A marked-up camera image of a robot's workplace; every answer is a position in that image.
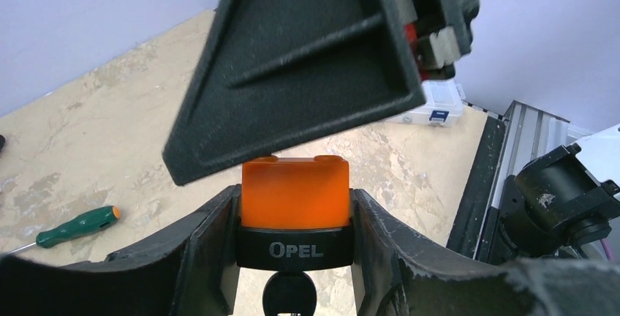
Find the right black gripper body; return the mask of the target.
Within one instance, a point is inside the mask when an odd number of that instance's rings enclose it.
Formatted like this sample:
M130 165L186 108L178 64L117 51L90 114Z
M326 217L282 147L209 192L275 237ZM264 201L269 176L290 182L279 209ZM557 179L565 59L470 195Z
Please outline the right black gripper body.
M449 80L472 50L480 0L396 0L422 80Z

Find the black head key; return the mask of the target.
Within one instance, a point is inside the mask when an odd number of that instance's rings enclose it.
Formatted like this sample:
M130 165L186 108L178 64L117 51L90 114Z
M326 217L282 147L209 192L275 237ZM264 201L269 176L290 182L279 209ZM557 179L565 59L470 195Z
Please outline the black head key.
M304 272L276 272L262 292L264 315L312 316L317 307L317 289Z

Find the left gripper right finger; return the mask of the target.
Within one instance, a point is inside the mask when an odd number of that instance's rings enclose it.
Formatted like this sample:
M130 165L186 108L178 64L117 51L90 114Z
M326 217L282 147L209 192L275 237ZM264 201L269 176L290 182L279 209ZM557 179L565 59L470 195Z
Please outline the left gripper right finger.
M359 315L617 315L619 266L600 260L464 257L354 189L351 267Z

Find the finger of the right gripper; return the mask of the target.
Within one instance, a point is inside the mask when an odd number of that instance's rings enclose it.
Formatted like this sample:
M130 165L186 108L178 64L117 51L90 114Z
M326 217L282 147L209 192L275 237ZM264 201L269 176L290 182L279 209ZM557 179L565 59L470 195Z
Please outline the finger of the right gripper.
M220 0L162 156L183 186L424 102L396 0Z

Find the orange padlock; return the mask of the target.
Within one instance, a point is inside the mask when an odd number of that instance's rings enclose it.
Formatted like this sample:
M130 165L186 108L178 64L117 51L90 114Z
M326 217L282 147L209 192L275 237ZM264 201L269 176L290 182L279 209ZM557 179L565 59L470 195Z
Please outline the orange padlock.
M265 271L352 264L349 163L340 156L262 157L242 166L236 261Z

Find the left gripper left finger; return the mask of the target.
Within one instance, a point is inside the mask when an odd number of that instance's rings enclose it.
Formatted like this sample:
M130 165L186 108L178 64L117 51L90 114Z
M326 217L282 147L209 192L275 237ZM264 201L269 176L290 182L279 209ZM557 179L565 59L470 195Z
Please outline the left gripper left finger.
M1 257L3 315L231 315L238 185L101 262Z

